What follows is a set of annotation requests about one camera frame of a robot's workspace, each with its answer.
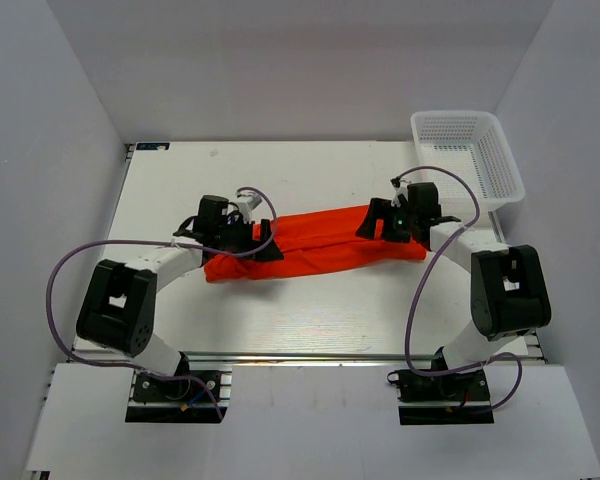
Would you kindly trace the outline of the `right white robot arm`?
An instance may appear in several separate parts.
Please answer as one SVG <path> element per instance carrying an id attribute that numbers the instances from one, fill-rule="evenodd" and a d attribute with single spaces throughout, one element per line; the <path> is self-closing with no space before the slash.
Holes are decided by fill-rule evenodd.
<path id="1" fill-rule="evenodd" d="M 470 276 L 470 322 L 440 347 L 427 370 L 433 390 L 452 399 L 468 385 L 467 374 L 505 356 L 505 346 L 520 336 L 547 326 L 552 318 L 550 300 L 537 250 L 511 246 L 474 229 L 442 211 L 431 182 L 397 186 L 392 199 L 373 198 L 358 227 L 358 237 L 390 243 L 416 244 L 432 253 L 419 281 L 406 322 L 405 359 L 412 359 L 410 335 L 420 297 L 441 258 L 447 258 Z"/>

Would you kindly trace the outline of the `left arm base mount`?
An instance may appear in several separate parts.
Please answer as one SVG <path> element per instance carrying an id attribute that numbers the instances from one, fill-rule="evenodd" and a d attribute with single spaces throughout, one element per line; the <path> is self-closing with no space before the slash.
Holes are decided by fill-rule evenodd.
<path id="1" fill-rule="evenodd" d="M 197 370 L 193 380 L 165 382 L 135 374 L 131 383 L 125 422 L 129 424 L 220 424 L 227 413 L 230 372 Z"/>

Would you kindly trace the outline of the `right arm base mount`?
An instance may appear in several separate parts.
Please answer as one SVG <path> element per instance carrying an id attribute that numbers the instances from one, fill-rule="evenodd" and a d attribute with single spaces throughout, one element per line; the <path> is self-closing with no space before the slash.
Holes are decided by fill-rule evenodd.
<path id="1" fill-rule="evenodd" d="M 401 426 L 460 426 L 494 423 L 483 370 L 441 377 L 394 370 L 387 382 L 398 391 Z"/>

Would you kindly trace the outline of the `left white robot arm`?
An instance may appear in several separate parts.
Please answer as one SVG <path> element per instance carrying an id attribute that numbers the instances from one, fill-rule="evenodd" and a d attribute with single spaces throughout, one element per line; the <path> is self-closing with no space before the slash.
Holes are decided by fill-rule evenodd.
<path id="1" fill-rule="evenodd" d="M 261 204 L 271 208 L 272 218 L 255 222 L 252 214 Z M 122 354 L 133 368 L 157 376 L 157 387 L 168 398 L 182 398 L 192 377 L 184 352 L 154 332 L 158 293 L 216 257 L 281 261 L 272 207 L 253 187 L 239 188 L 233 200 L 205 195 L 197 213 L 176 228 L 170 241 L 151 242 L 148 252 L 130 261 L 98 262 L 78 316 L 77 336 Z"/>

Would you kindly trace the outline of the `orange t shirt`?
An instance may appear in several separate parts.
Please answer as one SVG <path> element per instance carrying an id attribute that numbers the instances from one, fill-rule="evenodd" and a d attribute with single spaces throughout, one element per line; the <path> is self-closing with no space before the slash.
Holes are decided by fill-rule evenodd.
<path id="1" fill-rule="evenodd" d="M 278 218 L 275 243 L 283 258 L 273 262 L 216 256 L 204 266 L 209 283 L 286 279 L 337 273 L 388 260 L 421 262 L 424 247 L 414 241 L 390 243 L 356 235 L 364 205 L 286 215 Z"/>

